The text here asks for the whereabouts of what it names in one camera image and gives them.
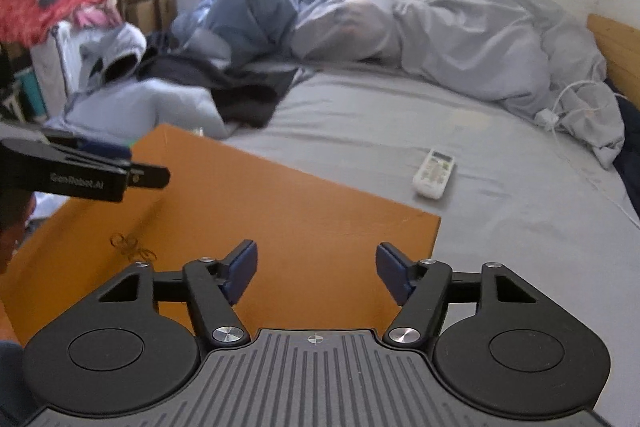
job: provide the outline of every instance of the white remote control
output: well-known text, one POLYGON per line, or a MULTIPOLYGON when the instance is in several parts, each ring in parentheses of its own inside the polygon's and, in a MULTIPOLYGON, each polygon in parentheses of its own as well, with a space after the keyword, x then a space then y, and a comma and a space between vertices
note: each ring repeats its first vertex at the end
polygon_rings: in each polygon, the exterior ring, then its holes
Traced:
POLYGON ((432 149, 414 176, 416 192, 425 198, 439 200, 444 194, 444 189, 455 164, 456 162, 451 156, 432 149))

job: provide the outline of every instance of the blue comforter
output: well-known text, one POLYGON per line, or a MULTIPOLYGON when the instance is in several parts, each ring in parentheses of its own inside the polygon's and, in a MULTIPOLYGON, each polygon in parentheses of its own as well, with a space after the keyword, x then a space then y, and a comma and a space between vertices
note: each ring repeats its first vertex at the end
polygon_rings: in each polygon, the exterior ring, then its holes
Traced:
POLYGON ((290 36, 299 16, 316 7, 345 0, 202 0, 193 12, 180 15, 172 33, 185 43, 196 28, 206 28, 231 46, 232 65, 242 66, 262 55, 289 54, 290 36))
POLYGON ((551 0, 203 0, 172 31, 185 44, 200 28, 228 44, 235 68, 263 55, 377 60, 529 121, 557 109, 605 168, 622 149, 605 59, 551 0))

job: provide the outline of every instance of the white charging cable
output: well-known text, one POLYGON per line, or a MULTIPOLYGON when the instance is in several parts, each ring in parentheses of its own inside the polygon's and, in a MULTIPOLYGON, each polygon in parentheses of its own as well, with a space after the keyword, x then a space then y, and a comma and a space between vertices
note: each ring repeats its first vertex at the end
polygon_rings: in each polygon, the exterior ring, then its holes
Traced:
MULTIPOLYGON (((593 80, 579 80, 578 82, 573 82, 572 84, 569 84, 568 86, 566 86, 561 92, 560 95, 558 96, 558 98, 556 99, 556 103, 554 103, 553 109, 552 109, 552 113, 556 116, 559 117, 559 115, 556 113, 556 109, 558 108, 558 104, 560 103, 562 97, 564 96, 564 94, 571 89, 572 87, 575 86, 584 86, 587 84, 593 84, 595 86, 602 84, 602 82, 594 82, 593 80)), ((624 98, 625 100, 628 100, 628 98, 626 96, 623 96, 622 94, 618 94, 618 93, 614 93, 614 95, 616 97, 619 98, 624 98)), ((607 105, 603 105, 602 107, 581 107, 579 109, 575 109, 572 111, 569 111, 568 113, 566 113, 564 115, 564 117, 568 117, 571 114, 575 114, 578 113, 580 111, 600 111, 603 110, 604 108, 608 107, 609 104, 607 105)), ((582 178, 584 178, 593 188, 595 188, 600 194, 602 194, 607 200, 609 200, 611 203, 615 204, 616 207, 618 207, 618 209, 620 210, 620 212, 622 212, 623 214, 625 214, 625 216, 628 218, 629 221, 631 221, 631 223, 633 223, 633 225, 636 227, 636 229, 640 230, 640 223, 638 223, 638 221, 636 221, 636 218, 634 216, 632 216, 631 214, 629 214, 629 212, 627 212, 625 210, 625 208, 619 204, 617 201, 613 200, 613 198, 611 198, 604 190, 602 190, 602 188, 600 188, 598 186, 597 183, 593 182, 590 177, 588 177, 582 170, 577 169, 574 167, 574 165, 571 163, 571 160, 564 155, 564 153, 562 153, 562 147, 560 145, 560 140, 558 139, 558 133, 556 133, 556 124, 553 125, 551 127, 551 133, 553 133, 554 135, 554 139, 556 140, 556 154, 562 158, 563 160, 565 160, 569 166, 582 178)))

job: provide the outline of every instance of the gray bed sheet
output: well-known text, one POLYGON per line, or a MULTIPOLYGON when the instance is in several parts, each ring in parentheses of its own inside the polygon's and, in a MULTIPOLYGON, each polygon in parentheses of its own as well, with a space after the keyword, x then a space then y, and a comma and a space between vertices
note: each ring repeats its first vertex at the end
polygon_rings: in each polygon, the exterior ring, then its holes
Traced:
MULTIPOLYGON (((337 69, 295 86, 267 128, 226 142, 442 216, 435 258, 459 271, 505 263, 603 338, 612 371, 596 410, 637 427, 640 231, 583 178, 635 216, 587 148, 568 136, 558 148, 497 105, 426 82, 337 69), (457 161, 440 201, 411 186, 430 148, 457 161)), ((469 314, 460 306, 454 317, 469 314)))

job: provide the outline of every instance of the cardboard box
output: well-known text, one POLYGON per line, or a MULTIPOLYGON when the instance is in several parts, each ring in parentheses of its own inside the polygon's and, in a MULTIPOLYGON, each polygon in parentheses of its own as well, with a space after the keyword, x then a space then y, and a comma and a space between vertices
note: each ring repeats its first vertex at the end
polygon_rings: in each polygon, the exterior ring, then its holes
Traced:
POLYGON ((168 30, 175 19, 175 0, 159 0, 162 28, 156 25, 156 4, 154 0, 139 0, 124 4, 124 19, 140 28, 146 35, 159 29, 168 30))
MULTIPOLYGON (((290 169, 213 140, 160 126, 134 148, 163 164, 163 191, 127 191, 122 203, 72 200, 20 249, 0 279, 15 333, 40 328, 139 254, 156 271, 221 259, 242 240, 258 245, 258 272, 236 306, 258 328, 376 328, 398 307, 376 274, 388 241, 418 261, 431 256, 440 218, 290 169), (133 248, 121 248, 126 237, 133 248)), ((190 327, 186 306, 161 305, 190 327)))

